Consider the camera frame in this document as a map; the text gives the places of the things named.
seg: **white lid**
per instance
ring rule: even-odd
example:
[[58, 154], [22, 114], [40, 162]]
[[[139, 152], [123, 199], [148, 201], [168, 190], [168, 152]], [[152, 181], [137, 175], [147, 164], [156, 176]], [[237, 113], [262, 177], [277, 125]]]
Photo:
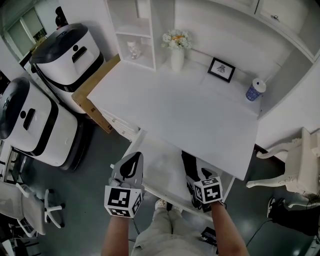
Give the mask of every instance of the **white lid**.
[[267, 89], [265, 82], [259, 78], [253, 79], [252, 86], [261, 94], [264, 93]]
[[132, 42], [126, 42], [127, 44], [128, 44], [128, 46], [130, 46], [130, 47], [134, 47], [134, 46], [136, 46], [136, 44], [137, 44], [137, 42], [136, 41], [132, 41]]

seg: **human arm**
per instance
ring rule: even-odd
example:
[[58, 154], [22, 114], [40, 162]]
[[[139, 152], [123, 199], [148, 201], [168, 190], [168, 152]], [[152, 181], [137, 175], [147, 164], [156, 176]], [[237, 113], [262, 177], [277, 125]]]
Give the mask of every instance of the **human arm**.
[[129, 218], [112, 216], [103, 242], [101, 256], [129, 255]]
[[239, 234], [225, 207], [219, 202], [213, 202], [210, 205], [219, 255], [249, 255], [245, 242]]

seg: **office chair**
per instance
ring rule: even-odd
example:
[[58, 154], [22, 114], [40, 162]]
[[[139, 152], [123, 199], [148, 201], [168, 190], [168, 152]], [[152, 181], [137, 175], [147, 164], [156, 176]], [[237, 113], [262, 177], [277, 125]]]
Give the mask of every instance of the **office chair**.
[[[25, 234], [31, 238], [36, 232], [45, 235], [45, 223], [48, 217], [59, 228], [63, 228], [64, 224], [58, 224], [51, 212], [62, 210], [65, 204], [49, 207], [49, 193], [53, 193], [52, 189], [45, 191], [44, 203], [36, 197], [36, 193], [32, 192], [26, 185], [16, 185], [0, 182], [0, 213], [18, 221], [20, 227]], [[26, 227], [21, 223], [22, 219], [26, 219], [28, 224], [33, 228], [28, 232]]]

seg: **brown cardboard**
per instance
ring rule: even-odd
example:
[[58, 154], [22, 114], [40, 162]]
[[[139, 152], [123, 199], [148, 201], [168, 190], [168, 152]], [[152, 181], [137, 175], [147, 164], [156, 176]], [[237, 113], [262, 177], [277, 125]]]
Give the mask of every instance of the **brown cardboard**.
[[96, 85], [106, 76], [106, 74], [113, 69], [113, 67], [120, 61], [117, 54], [108, 62], [103, 64], [92, 76], [90, 76], [73, 94], [72, 99], [91, 117], [102, 129], [108, 134], [111, 133], [113, 127], [102, 116], [96, 106], [87, 98], [88, 94], [96, 87]]

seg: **white chair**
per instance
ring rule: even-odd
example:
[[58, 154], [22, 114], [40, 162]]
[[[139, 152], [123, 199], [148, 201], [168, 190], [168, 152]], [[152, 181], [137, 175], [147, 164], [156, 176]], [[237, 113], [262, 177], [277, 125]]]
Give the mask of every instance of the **white chair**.
[[[247, 182], [246, 186], [280, 187], [286, 186], [290, 192], [301, 194], [305, 198], [318, 195], [319, 186], [319, 156], [320, 156], [320, 132], [310, 133], [302, 128], [302, 138], [294, 139], [289, 143], [281, 143], [270, 152], [262, 154], [258, 152], [257, 158], [267, 159], [279, 152], [288, 152], [285, 161], [285, 172], [275, 178], [261, 179]], [[302, 202], [293, 202], [293, 205], [314, 206], [308, 199]]]
[[[45, 222], [49, 217], [52, 222], [61, 229], [64, 224], [58, 224], [53, 218], [51, 212], [62, 210], [65, 205], [49, 207], [48, 196], [53, 192], [51, 189], [45, 191], [44, 203], [36, 197], [36, 193], [32, 192], [26, 185], [16, 185], [0, 182], [0, 213], [10, 218], [17, 219], [20, 227], [25, 234], [31, 238], [38, 232], [45, 235]], [[27, 231], [26, 227], [21, 223], [22, 219], [26, 219], [32, 231]]]

